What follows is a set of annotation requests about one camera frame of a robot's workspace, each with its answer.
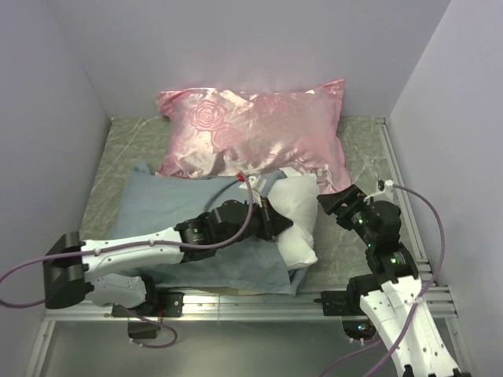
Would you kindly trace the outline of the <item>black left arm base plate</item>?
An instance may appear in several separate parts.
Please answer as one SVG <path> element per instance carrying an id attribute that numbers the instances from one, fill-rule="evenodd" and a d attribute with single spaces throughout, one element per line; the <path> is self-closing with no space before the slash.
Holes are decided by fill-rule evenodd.
<path id="1" fill-rule="evenodd" d="M 152 305 L 141 304 L 131 311 L 143 317 L 173 317 L 182 316 L 184 294 L 177 291 L 163 291 L 158 294 L 158 301 Z"/>

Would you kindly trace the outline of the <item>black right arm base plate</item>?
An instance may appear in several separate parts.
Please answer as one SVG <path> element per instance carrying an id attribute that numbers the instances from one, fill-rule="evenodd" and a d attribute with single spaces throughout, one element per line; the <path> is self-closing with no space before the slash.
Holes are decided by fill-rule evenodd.
<path id="1" fill-rule="evenodd" d="M 325 317 L 364 316 L 359 305 L 359 297 L 348 291 L 322 291 L 314 302 L 321 304 Z"/>

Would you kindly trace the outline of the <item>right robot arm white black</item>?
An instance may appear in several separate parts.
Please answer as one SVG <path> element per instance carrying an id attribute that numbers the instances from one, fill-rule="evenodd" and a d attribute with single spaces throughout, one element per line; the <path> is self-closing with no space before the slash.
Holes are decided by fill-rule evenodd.
<path id="1" fill-rule="evenodd" d="M 366 245 L 370 272 L 351 278 L 345 296 L 347 308 L 367 316 L 387 349 L 367 374 L 392 361 L 399 376 L 464 376 L 424 298 L 439 272 L 422 280 L 414 257 L 400 240 L 401 210 L 393 197 L 395 190 L 403 189 L 387 180 L 379 181 L 377 191 L 369 195 L 352 185 L 318 196 L 323 211 L 335 215 L 340 227 L 356 232 Z"/>

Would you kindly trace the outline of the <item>green beige patchwork pillowcase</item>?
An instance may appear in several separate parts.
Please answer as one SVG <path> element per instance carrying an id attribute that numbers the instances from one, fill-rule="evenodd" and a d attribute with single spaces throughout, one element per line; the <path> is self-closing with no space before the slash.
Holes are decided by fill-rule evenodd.
<path id="1" fill-rule="evenodd" d="M 249 226 L 236 242 L 210 246 L 234 236 L 248 211 L 246 186 L 233 177 L 162 178 L 144 165 L 134 168 L 119 204 L 111 239 L 144 236 L 173 227 L 188 249 L 182 262 L 135 262 L 125 276 L 145 275 L 163 287 L 230 288 L 244 293 L 293 294 L 307 267 L 317 262 L 314 223 L 316 183 L 311 176 L 281 170 L 264 175 Z"/>

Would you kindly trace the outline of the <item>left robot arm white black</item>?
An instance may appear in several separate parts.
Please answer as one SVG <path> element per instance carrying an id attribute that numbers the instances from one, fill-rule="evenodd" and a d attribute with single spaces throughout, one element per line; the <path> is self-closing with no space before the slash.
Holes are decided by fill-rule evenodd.
<path id="1" fill-rule="evenodd" d="M 292 225 L 262 198 L 253 204 L 227 200 L 196 218 L 142 236 L 81 240 L 78 232 L 68 232 L 42 264 L 45 306 L 66 309 L 89 298 L 97 306 L 122 306 L 148 316 L 159 304 L 152 278 L 127 277 L 125 271 L 211 258 L 250 237 L 273 240 Z"/>

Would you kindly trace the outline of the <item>white pillow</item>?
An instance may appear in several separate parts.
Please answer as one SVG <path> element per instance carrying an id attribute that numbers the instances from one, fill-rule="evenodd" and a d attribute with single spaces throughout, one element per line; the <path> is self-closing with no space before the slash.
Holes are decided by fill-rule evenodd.
<path id="1" fill-rule="evenodd" d="M 301 174 L 291 167 L 280 171 L 284 177 L 273 184 L 268 199 L 293 225 L 277 237 L 277 247 L 289 270 L 306 268 L 318 261 L 313 237 L 318 216 L 318 184 L 315 176 Z"/>

